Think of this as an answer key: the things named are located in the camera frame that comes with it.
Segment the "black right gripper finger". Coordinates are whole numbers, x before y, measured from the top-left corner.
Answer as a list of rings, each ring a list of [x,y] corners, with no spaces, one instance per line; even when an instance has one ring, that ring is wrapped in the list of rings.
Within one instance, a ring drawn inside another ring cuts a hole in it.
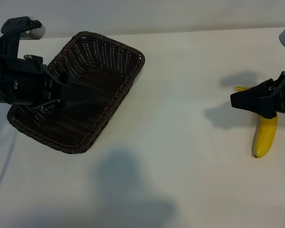
[[[262,101],[260,93],[236,92],[230,96],[230,100],[232,107],[256,113],[263,118],[275,118],[277,116],[276,111]]]
[[[256,86],[236,86],[234,87],[234,93],[232,95],[255,95],[255,96],[265,96],[269,93],[269,88],[274,84],[275,80],[269,79]]]

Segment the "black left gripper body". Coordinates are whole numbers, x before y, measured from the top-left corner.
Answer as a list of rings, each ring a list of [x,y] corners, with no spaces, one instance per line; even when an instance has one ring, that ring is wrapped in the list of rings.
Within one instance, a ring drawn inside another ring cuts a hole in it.
[[[2,103],[47,107],[61,103],[62,84],[54,78],[39,56],[1,57]]]

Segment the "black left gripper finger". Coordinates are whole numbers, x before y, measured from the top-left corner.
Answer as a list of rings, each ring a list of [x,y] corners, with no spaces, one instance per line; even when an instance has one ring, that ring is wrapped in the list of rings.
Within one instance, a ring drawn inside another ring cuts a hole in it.
[[[68,109],[72,106],[90,103],[97,99],[97,92],[89,86],[63,85],[61,88],[58,109]]]
[[[77,80],[75,77],[73,77],[72,75],[70,75],[67,72],[60,72],[59,75],[59,81],[62,84],[68,85],[68,86],[75,86],[81,89],[87,89],[89,91],[93,91],[95,92],[95,89],[92,88],[91,86]]]

